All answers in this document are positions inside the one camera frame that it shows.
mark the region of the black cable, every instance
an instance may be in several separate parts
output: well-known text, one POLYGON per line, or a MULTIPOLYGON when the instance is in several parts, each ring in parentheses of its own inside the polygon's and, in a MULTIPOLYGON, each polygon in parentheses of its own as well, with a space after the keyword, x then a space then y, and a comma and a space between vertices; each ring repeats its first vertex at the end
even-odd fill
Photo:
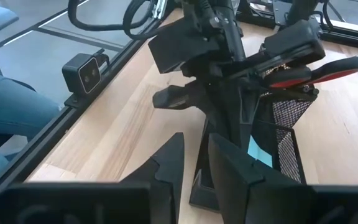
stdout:
MULTIPOLYGON (((121 24, 111 24, 111 25, 91 25, 91 24, 85 24, 81 21, 79 21, 77 19, 77 7, 79 4, 80 0, 69 0, 68 1, 68 7, 67 7, 67 14, 68 14, 68 19, 70 20, 70 22, 77 28, 82 29, 82 30, 88 30, 88 31, 111 31, 111 30, 123 30, 124 26, 121 24)), ((132 0, 131 3, 129 4, 128 9, 133 8, 131 6, 133 6, 136 2, 139 2, 138 0, 132 0)), ((139 21, 139 22, 135 22, 133 24, 129 24, 129 27, 131 29, 134 28, 138 28, 142 25, 144 25, 147 20, 149 19, 150 14, 152 13, 152 10, 154 8, 154 1, 150 0, 150 4, 149 7, 147 8, 147 12, 145 14, 145 16, 139 21)))
POLYGON ((135 13, 136 11, 141 7, 141 5, 145 2, 145 0, 137 0, 134 4, 131 4, 125 14, 124 14, 124 19, 122 21, 122 25, 124 26, 124 32, 125 34, 134 39, 134 40, 144 40, 144 39, 149 39, 151 37, 154 37, 155 35, 157 35, 159 32, 161 32, 162 30, 166 29, 167 27, 171 26, 172 24, 168 24, 162 27, 159 27, 158 29, 152 30, 148 33, 145 34, 131 34, 131 22, 134 19, 135 13))
POLYGON ((333 10, 335 15, 338 16, 338 19, 341 22, 346 22, 345 19, 341 16, 341 14, 338 12, 338 10, 336 10, 336 8, 333 6, 333 4, 331 2, 328 2, 328 6, 333 10))
POLYGON ((323 13, 320 11, 313 11, 312 15, 319 15, 320 16, 320 24, 324 25, 324 16, 323 13))
POLYGON ((328 1, 329 0, 325 0, 325 2, 323 4, 323 14, 324 14, 324 18, 326 19, 326 22, 327 22, 327 25, 329 27, 329 30, 332 30, 332 29, 334 29, 334 25, 333 25, 333 23, 331 22, 331 20, 329 19, 329 16, 328 16, 328 12, 327 12, 328 1))

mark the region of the jeans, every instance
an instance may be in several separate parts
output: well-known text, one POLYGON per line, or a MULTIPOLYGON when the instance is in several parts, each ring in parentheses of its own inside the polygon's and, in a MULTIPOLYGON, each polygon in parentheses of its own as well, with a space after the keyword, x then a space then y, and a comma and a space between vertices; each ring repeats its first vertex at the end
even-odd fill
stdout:
MULTIPOLYGON (((52 100, 0 75, 0 134, 33 138, 59 112, 52 100)), ((0 172, 8 160, 0 154, 0 172)))

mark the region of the wooden table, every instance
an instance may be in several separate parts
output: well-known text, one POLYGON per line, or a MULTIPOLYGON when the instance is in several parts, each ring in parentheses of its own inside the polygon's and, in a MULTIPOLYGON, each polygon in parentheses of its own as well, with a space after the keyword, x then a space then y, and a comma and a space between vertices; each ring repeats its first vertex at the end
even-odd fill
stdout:
MULTIPOLYGON (((166 22, 181 17, 174 11, 166 22)), ((241 24, 247 55, 270 29, 241 24)), ((311 67, 358 54, 324 43, 327 57, 311 67)), ((133 56, 29 177, 29 181, 115 182, 145 162, 174 133, 185 135, 180 223, 222 223, 219 214, 189 206, 204 114, 196 108, 156 110, 152 96, 189 82, 180 72, 161 75, 147 44, 133 56)), ((318 99, 295 125, 309 184, 358 185, 358 74, 317 85, 318 99)))

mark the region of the black metal frame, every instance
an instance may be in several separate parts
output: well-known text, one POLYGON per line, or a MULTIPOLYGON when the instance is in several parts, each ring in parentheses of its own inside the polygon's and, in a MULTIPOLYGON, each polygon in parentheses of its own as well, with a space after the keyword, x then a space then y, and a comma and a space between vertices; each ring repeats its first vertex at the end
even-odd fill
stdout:
MULTIPOLYGON (((274 14, 272 12, 260 11, 253 9, 248 0, 241 0, 239 11, 237 12, 237 20, 257 26, 267 27, 273 29, 276 26, 274 14)), ((344 44, 351 47, 358 47, 358 30, 350 30, 341 27, 335 27, 329 30, 327 26, 321 26, 323 34, 321 39, 337 44, 344 44)))
MULTIPOLYGON (((161 21, 150 23, 142 33, 157 28, 162 21, 174 10, 175 5, 167 6, 166 15, 161 21)), ((14 182, 23 182, 42 162, 47 154, 59 142, 75 121, 85 112, 99 94, 107 87, 125 64, 140 49, 145 40, 132 40, 111 61, 110 66, 102 70, 101 83, 88 95, 87 98, 77 99, 71 95, 65 102, 66 107, 41 132, 36 135, 17 157, 9 163, 0 175, 0 192, 14 182)))

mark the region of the blue paper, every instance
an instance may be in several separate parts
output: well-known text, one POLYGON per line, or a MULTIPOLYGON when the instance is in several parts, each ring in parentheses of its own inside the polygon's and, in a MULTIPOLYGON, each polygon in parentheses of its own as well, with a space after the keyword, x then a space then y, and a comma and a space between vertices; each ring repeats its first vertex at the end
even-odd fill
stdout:
POLYGON ((273 167, 272 156, 269 153, 265 152, 263 149, 261 149, 258 144, 256 144, 253 137, 251 137, 249 140, 248 155, 270 167, 273 167))

